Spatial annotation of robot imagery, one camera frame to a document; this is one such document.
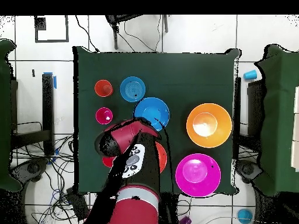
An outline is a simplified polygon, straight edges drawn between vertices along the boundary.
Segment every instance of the black frame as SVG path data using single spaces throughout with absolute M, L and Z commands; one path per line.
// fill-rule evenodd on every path
M 43 130 L 27 133 L 13 133 L 11 149 L 21 148 L 26 145 L 44 142 L 44 154 L 54 154 L 54 113 L 53 113 L 53 78 L 50 74 L 42 75 L 43 83 Z M 12 130 L 18 130 L 17 120 L 17 88 L 18 82 L 11 80 L 12 99 Z
M 35 43 L 58 43 L 58 42 L 68 42 L 68 16 L 65 15 L 65 40 L 39 40 L 39 30 L 45 30 L 45 28 L 39 28 L 37 25 L 38 17 L 34 17 L 34 28 L 35 28 Z

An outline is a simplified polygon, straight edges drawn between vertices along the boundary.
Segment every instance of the black chair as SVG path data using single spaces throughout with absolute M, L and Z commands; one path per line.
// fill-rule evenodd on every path
M 117 26 L 120 22 L 125 22 L 126 20 L 131 20 L 141 15 L 106 15 L 106 19 L 108 23 L 111 25 L 113 29 L 113 37 L 114 37 L 114 49 L 117 50 L 117 33 L 119 32 L 119 27 Z M 164 19 L 165 32 L 168 32 L 168 22 L 167 15 L 162 15 Z

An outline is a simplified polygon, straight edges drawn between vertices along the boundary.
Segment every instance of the green cloth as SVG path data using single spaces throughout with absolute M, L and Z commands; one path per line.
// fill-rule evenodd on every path
M 291 167 L 299 53 L 270 45 L 266 58 L 257 65 L 265 74 L 267 93 L 263 102 L 265 120 L 260 133 L 260 164 L 265 172 L 255 179 L 255 184 L 268 196 L 280 191 L 299 193 L 299 173 Z
M 8 54 L 15 49 L 14 43 L 0 39 L 0 188 L 17 192 L 22 189 L 20 182 L 9 175 L 11 159 L 11 68 L 8 64 Z
M 154 54 L 154 53 L 90 53 L 77 47 L 79 66 L 79 190 L 101 191 L 109 168 L 95 151 L 96 137 L 108 126 L 130 119 L 136 103 L 125 101 L 120 84 L 128 76 L 137 76 L 146 87 L 144 97 L 157 97 L 169 107 L 170 120 L 166 126 L 171 147 L 174 192 L 181 193 L 176 185 L 175 171 L 179 162 L 192 153 L 213 157 L 221 169 L 221 182 L 216 193 L 234 194 L 231 185 L 232 136 L 217 148 L 202 148 L 191 141 L 186 131 L 189 113 L 199 104 L 216 103 L 230 116 L 233 109 L 234 59 L 238 49 L 228 54 Z M 99 97 L 95 83 L 106 79 L 113 86 L 113 94 Z M 113 112 L 109 125 L 100 125 L 96 111 L 108 107 Z M 167 151 L 163 131 L 161 144 Z M 171 192 L 169 156 L 160 176 L 160 192 Z

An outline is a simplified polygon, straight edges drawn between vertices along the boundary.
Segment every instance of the blue object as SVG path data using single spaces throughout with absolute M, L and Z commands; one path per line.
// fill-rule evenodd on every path
M 157 131 L 160 131 L 162 125 L 166 126 L 169 121 L 169 109 L 164 101 L 149 97 L 137 104 L 134 116 L 146 118 Z
M 53 76 L 53 87 L 57 88 L 56 76 Z
M 252 220 L 252 213 L 248 209 L 240 209 L 238 211 L 238 219 L 242 224 L 249 224 Z
M 249 80 L 249 79 L 256 79 L 258 75 L 256 73 L 256 70 L 254 69 L 253 71 L 244 73 L 243 77 L 244 79 Z
M 121 83 L 120 94 L 128 102 L 137 102 L 145 94 L 144 82 L 136 76 L 129 76 Z

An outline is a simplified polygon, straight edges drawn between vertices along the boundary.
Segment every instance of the magenta bowl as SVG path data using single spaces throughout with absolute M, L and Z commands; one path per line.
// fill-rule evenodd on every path
M 219 186 L 221 172 L 210 156 L 195 153 L 180 161 L 175 172 L 178 187 L 191 197 L 205 197 Z
M 113 118 L 113 114 L 111 110 L 107 107 L 101 107 L 96 112 L 96 120 L 100 124 L 108 124 L 111 122 L 112 118 Z

